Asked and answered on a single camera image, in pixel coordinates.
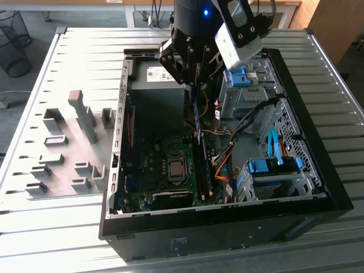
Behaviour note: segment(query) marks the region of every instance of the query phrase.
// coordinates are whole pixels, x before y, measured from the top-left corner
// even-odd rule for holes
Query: gray block
[[[47,147],[61,146],[68,143],[68,138],[65,135],[48,136],[44,140],[44,145]]]
[[[49,177],[52,174],[52,171],[46,164],[41,164],[41,165],[32,167],[32,170],[30,171],[30,173],[35,178],[44,178],[44,177]]]
[[[64,157],[62,154],[48,154],[41,155],[39,157],[39,164],[47,164],[47,163],[63,163]]]
[[[96,166],[93,166],[92,181],[94,181],[96,187],[101,191],[105,189],[106,178],[107,178],[107,168],[105,165],[102,166],[101,173],[98,171]]]
[[[91,107],[90,106],[85,106],[85,107],[86,107],[86,113],[89,116],[92,126],[95,126],[96,125],[95,116],[91,111]]]
[[[115,126],[115,115],[112,108],[103,108],[101,113],[101,121],[105,129],[112,129]]]
[[[62,119],[63,117],[58,108],[48,108],[43,115],[43,122],[48,131],[60,131],[61,129],[59,128],[58,121]]]
[[[86,177],[80,177],[72,179],[72,188],[75,189],[75,191],[82,191],[85,189],[91,189],[92,185],[90,181]]]
[[[47,185],[45,185],[42,181],[37,181],[34,183],[29,183],[25,187],[25,191],[30,195],[39,195],[44,194],[48,190]]]
[[[76,162],[75,171],[78,173],[79,176],[91,175],[92,165],[90,164],[90,162]]]
[[[89,142],[92,144],[97,141],[97,137],[95,131],[93,130],[92,121],[90,120],[89,116],[90,111],[88,112],[86,110],[84,103],[82,101],[83,97],[84,96],[81,90],[73,90],[69,92],[68,103],[72,107],[74,107],[78,116],[78,122],[84,129]]]
[[[9,102],[6,97],[0,93],[0,109],[6,109],[9,106]]]

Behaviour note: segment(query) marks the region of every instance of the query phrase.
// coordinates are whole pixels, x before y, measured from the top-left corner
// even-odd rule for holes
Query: white desk
[[[56,34],[0,169],[0,271],[363,272],[363,110],[316,38],[304,31],[273,31],[263,45],[281,50],[353,202],[354,209],[341,218],[292,242],[126,264],[98,239],[101,193],[27,199],[28,182],[21,177],[30,174],[13,174],[27,172],[39,156],[31,147],[43,145],[44,109],[66,103],[68,90],[75,88],[84,91],[94,113],[117,106],[123,50],[156,48],[168,35],[147,28],[69,28]],[[75,141],[71,135],[69,141]],[[65,167],[71,160],[65,156]]]

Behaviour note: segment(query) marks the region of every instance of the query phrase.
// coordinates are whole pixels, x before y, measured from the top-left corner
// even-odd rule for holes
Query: wastebasket
[[[17,48],[29,45],[32,40],[19,11],[0,10],[0,27]]]
[[[0,67],[13,78],[25,75],[30,70],[30,62],[21,47],[16,47],[19,41],[15,31],[9,32],[9,27],[0,26]]]

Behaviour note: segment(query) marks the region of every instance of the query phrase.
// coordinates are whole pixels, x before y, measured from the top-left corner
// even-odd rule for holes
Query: chair leg
[[[50,11],[42,11],[43,19],[45,22],[49,22],[51,20],[51,18],[49,17],[50,13],[51,13]]]

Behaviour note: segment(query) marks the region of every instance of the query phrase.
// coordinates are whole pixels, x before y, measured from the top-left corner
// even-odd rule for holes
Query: desk
[[[123,0],[120,3],[107,3],[109,0],[0,0],[3,10],[121,10],[125,12],[127,27],[135,27],[134,12],[151,10],[151,0]],[[271,12],[270,0],[259,0],[260,12]],[[288,28],[301,0],[276,0],[277,13],[283,14],[278,28]],[[161,11],[172,11],[173,0],[163,0]],[[252,11],[257,11],[257,2],[252,5]]]
[[[156,48],[168,35],[168,30],[147,28],[69,28],[55,35],[0,169],[3,271],[362,272],[364,114],[315,36],[302,30],[275,30],[263,45],[281,50],[353,202],[354,209],[340,219],[283,244],[126,264],[98,239],[102,194],[27,199],[26,178],[32,178],[27,172],[39,156],[38,147],[44,149],[44,109],[58,107],[75,88],[83,90],[94,114],[115,108],[123,50]]]

